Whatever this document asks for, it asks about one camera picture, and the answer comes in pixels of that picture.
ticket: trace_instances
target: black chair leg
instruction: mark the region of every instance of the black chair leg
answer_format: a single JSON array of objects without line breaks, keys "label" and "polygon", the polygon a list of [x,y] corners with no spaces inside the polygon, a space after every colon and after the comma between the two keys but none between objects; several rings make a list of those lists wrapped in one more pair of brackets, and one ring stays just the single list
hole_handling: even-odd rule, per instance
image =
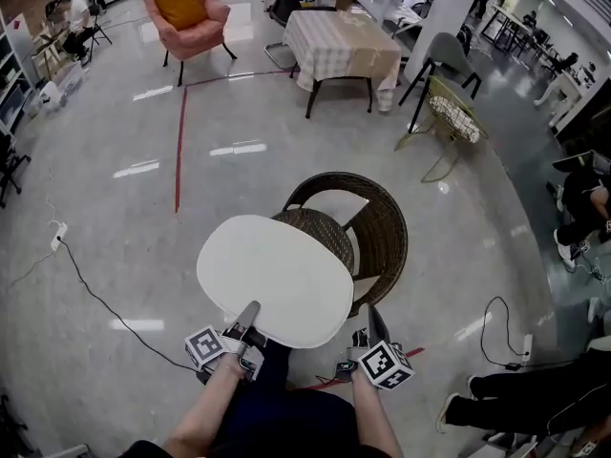
[{"label": "black chair leg", "polygon": [[312,112],[312,105],[314,105],[314,100],[316,99],[316,95],[318,91],[321,89],[323,81],[314,80],[314,85],[312,87],[312,93],[309,95],[309,101],[307,102],[307,111],[305,112],[305,118],[309,118],[310,113]]},{"label": "black chair leg", "polygon": [[367,88],[369,90],[369,108],[367,112],[371,114],[371,105],[373,105],[373,89],[371,87],[371,78],[367,78]]},{"label": "black chair leg", "polygon": [[236,56],[234,53],[232,53],[232,52],[229,50],[229,48],[227,48],[227,46],[226,46],[226,44],[225,44],[224,42],[222,43],[222,46],[225,48],[225,50],[226,50],[227,52],[229,52],[229,55],[231,56],[231,59],[238,59],[238,56]]},{"label": "black chair leg", "polygon": [[420,70],[420,72],[418,73],[418,76],[415,77],[415,79],[412,81],[412,83],[410,84],[410,87],[408,88],[408,90],[403,94],[403,96],[401,97],[401,100],[399,100],[399,107],[401,107],[403,105],[403,102],[405,102],[405,99],[408,97],[408,95],[410,94],[410,92],[413,90],[413,87],[416,86],[416,83],[418,83],[418,81],[420,80],[420,78],[422,78],[422,75],[424,74],[424,72],[427,70],[427,68],[429,67],[429,61],[425,62],[425,64],[422,66],[422,69]]},{"label": "black chair leg", "polygon": [[182,70],[184,70],[184,61],[180,61],[179,87],[182,86]]},{"label": "black chair leg", "polygon": [[299,66],[299,63],[297,61],[295,61],[295,66],[293,66],[293,68],[291,68],[291,70],[290,70],[290,75],[288,76],[289,78],[293,77],[293,74],[295,73],[295,70],[297,70],[298,66]]},{"label": "black chair leg", "polygon": [[413,113],[413,119],[411,120],[410,128],[408,129],[408,134],[411,134],[411,131],[413,131],[413,126],[416,123],[418,115],[420,114],[420,109],[422,108],[424,97],[427,96],[427,93],[429,92],[429,85],[430,81],[427,78],[427,81],[424,84],[424,90],[422,91],[422,94],[420,95],[420,100],[418,101],[418,106],[416,107],[416,112]]}]

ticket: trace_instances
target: chair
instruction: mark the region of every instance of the chair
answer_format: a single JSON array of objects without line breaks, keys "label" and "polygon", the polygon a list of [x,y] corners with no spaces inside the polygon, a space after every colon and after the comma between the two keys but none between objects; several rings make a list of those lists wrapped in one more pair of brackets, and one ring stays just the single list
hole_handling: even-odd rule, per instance
[{"label": "chair", "polygon": [[[404,147],[413,136],[417,134],[426,134],[432,129],[433,125],[439,126],[436,129],[438,133],[447,132],[451,142],[455,142],[458,139],[464,139],[467,142],[476,143],[482,136],[488,137],[482,125],[475,118],[472,107],[465,104],[456,93],[460,88],[458,86],[449,86],[451,83],[452,81],[445,80],[442,76],[430,76],[428,78],[426,91],[429,106],[431,107],[431,115],[423,121],[413,133],[411,131],[405,133],[403,137],[399,139],[399,142],[397,142],[394,151],[398,151]],[[452,172],[460,158],[459,155],[456,155],[450,169],[445,174],[440,177],[428,178],[431,171],[439,164],[439,161],[443,159],[445,154],[446,146],[444,146],[444,151],[439,159],[420,179],[422,183],[440,181]]]},{"label": "chair", "polygon": [[17,195],[21,194],[21,188],[12,176],[24,160],[30,163],[32,158],[27,155],[18,156],[14,146],[11,144],[11,136],[0,134],[0,174],[2,174],[2,178],[0,178],[0,207],[3,209],[7,206],[4,201],[4,195],[7,192],[9,183],[15,187]]},{"label": "chair", "polygon": [[179,86],[182,85],[182,71],[184,68],[184,60],[189,59],[197,54],[211,50],[212,48],[222,45],[231,56],[231,59],[238,59],[224,43],[222,30],[227,23],[229,9],[221,0],[200,0],[200,3],[205,7],[207,19],[199,22],[182,31],[177,31],[176,28],[167,22],[157,7],[155,0],[144,0],[144,7],[159,31],[159,38],[165,46],[165,60],[163,66],[168,65],[168,54],[172,55],[180,61]]},{"label": "chair", "polygon": [[106,35],[106,32],[104,32],[104,30],[97,25],[97,17],[99,17],[99,5],[97,3],[94,3],[89,7],[89,14],[94,17],[94,34],[92,35],[92,46],[89,48],[89,62],[91,63],[92,58],[94,57],[94,44],[99,46],[99,42],[95,38],[95,35],[101,33],[102,35],[100,38],[106,39],[111,43],[111,46],[113,45],[113,41],[111,41],[108,38],[108,35]]},{"label": "chair", "polygon": [[[334,7],[305,7],[305,8],[302,8],[302,4],[300,3],[300,0],[276,0],[274,2],[274,5],[272,5],[271,9],[269,10],[269,18],[274,19],[281,26],[286,27],[286,22],[288,22],[288,17],[290,17],[290,14],[295,10],[336,11],[337,9],[335,9]],[[290,70],[291,68],[293,68],[292,64],[287,65],[287,66],[281,64],[269,51],[271,49],[281,48],[284,46],[286,46],[286,44],[283,44],[282,42],[268,44],[267,46],[265,46],[265,54],[267,54],[269,59],[271,59],[274,62],[274,64],[281,70]]]},{"label": "chair", "polygon": [[[327,190],[342,190],[368,200],[344,226],[304,204]],[[289,197],[274,220],[289,224],[312,236],[348,269],[354,281],[379,277],[369,291],[352,303],[349,317],[363,303],[375,305],[399,280],[408,255],[408,228],[401,209],[380,185],[353,173],[322,173],[304,181]],[[352,228],[359,248],[359,267],[354,274],[354,250],[347,230]]]},{"label": "chair", "polygon": [[[467,57],[463,51],[462,45],[457,37],[451,35],[448,32],[440,32],[436,35],[427,50],[427,55],[424,60],[424,64],[420,72],[418,72],[418,76],[410,84],[410,87],[405,92],[405,94],[401,97],[399,101],[399,106],[403,105],[405,99],[410,94],[413,87],[415,87],[416,83],[420,80],[424,72],[428,67],[431,67],[429,71],[429,77],[425,81],[424,89],[422,90],[422,94],[420,95],[420,100],[418,101],[418,106],[416,107],[416,112],[413,115],[413,119],[411,120],[411,125],[408,130],[408,134],[411,134],[413,130],[413,125],[418,118],[418,114],[420,113],[420,109],[422,107],[422,102],[424,101],[424,97],[427,94],[429,89],[429,80],[431,76],[434,75],[435,69],[437,67],[437,63],[441,63],[442,66],[446,68],[450,68],[452,71],[459,75],[467,76],[467,80],[460,86],[455,86],[456,83],[453,80],[450,80],[445,77],[441,77],[441,80],[446,84],[446,86],[453,89],[454,93],[457,94],[463,103],[466,103],[469,107],[473,107],[473,100],[475,99],[475,95],[477,94],[477,90],[479,90],[479,86],[481,85],[481,78],[474,71],[471,63],[467,61]],[[474,90],[471,93],[471,96],[465,92],[467,87],[471,84],[472,81],[475,81]]]}]

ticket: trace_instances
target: desk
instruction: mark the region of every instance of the desk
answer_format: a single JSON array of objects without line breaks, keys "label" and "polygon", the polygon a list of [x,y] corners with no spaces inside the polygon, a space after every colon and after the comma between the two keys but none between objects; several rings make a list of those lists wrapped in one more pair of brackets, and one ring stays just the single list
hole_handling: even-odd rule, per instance
[{"label": "desk", "polygon": [[322,80],[344,77],[370,78],[379,110],[392,107],[401,48],[366,15],[294,11],[288,17],[283,42],[301,68],[297,84],[312,92],[309,109]]},{"label": "desk", "polygon": [[[492,41],[493,45],[495,45],[502,51],[505,51],[505,52],[511,51],[511,48],[514,45],[514,41],[516,40],[516,34],[518,31],[521,31],[522,33],[526,35],[531,35],[533,33],[533,30],[531,28],[526,27],[524,24],[522,24],[522,22],[512,13],[502,9],[498,5],[493,5],[493,9],[495,9],[495,13],[492,16],[492,18],[490,19],[490,21],[488,22],[488,24],[486,24],[484,29],[482,29],[481,35],[484,36],[489,41]],[[491,37],[490,35],[486,33],[486,30],[490,27],[490,25],[496,20],[496,18],[499,15],[502,15],[505,20],[503,21],[503,24],[501,25],[500,30],[496,33],[495,37]],[[509,40],[505,48],[500,48],[496,43],[498,42],[499,37],[505,32],[507,27],[509,27],[510,23],[515,24],[513,30],[512,31],[510,30],[510,32],[512,33],[511,39]]]},{"label": "desk", "polygon": [[562,72],[553,80],[535,105],[539,106],[546,102],[553,92],[562,92],[566,98],[558,103],[554,109],[554,117],[549,122],[550,127],[556,124],[575,106],[587,89],[581,87],[568,72]]},{"label": "desk", "polygon": [[290,347],[326,343],[352,306],[354,283],[341,261],[306,233],[259,216],[221,224],[201,248],[197,274],[231,316],[258,301],[255,327]]}]

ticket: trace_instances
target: sneaker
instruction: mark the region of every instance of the sneaker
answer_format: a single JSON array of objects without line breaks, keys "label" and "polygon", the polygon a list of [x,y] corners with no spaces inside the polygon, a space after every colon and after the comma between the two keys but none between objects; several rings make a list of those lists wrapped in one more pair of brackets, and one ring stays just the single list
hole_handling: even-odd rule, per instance
[{"label": "sneaker", "polygon": [[449,424],[446,422],[446,413],[448,412],[448,407],[452,403],[452,400],[454,400],[454,398],[456,397],[460,397],[460,394],[453,393],[449,395],[443,407],[441,407],[439,415],[437,416],[437,420],[435,421],[435,427],[437,427],[437,432],[441,434],[445,434],[446,432],[448,432]]},{"label": "sneaker", "polygon": [[594,322],[594,318],[599,313],[600,299],[598,297],[592,297],[590,304],[588,305],[588,323]]},{"label": "sneaker", "polygon": [[471,398],[472,401],[476,401],[478,400],[475,396],[474,396],[474,392],[471,390],[471,382],[473,381],[474,378],[479,378],[477,375],[471,375],[468,379],[467,379],[467,391],[469,392],[469,397]]},{"label": "sneaker", "polygon": [[565,246],[564,244],[560,244],[558,242],[558,229],[554,231],[554,241],[556,242],[558,254],[562,258],[564,266],[566,266],[566,269],[569,270],[569,272],[573,273],[576,269],[576,265],[575,260],[571,260],[571,258],[573,257],[575,250],[571,246]]}]

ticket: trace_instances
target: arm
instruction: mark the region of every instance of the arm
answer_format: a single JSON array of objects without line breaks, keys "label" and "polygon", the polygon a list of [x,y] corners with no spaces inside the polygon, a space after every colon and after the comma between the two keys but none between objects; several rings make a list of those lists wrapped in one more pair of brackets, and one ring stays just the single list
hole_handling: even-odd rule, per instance
[{"label": "arm", "polygon": [[598,443],[611,436],[611,416],[594,427],[588,427],[571,448],[572,453],[579,452],[588,443]]},{"label": "arm", "polygon": [[222,418],[243,378],[238,356],[226,353],[195,405],[163,445],[173,458],[205,456],[221,427]]},{"label": "arm", "polygon": [[402,458],[401,447],[382,407],[378,390],[361,368],[352,373],[352,386],[361,445],[380,449],[391,458]]},{"label": "arm", "polygon": [[597,188],[590,194],[590,201],[599,211],[599,214],[603,219],[609,220],[609,213],[607,212],[606,204],[609,200],[609,191],[606,188]]}]

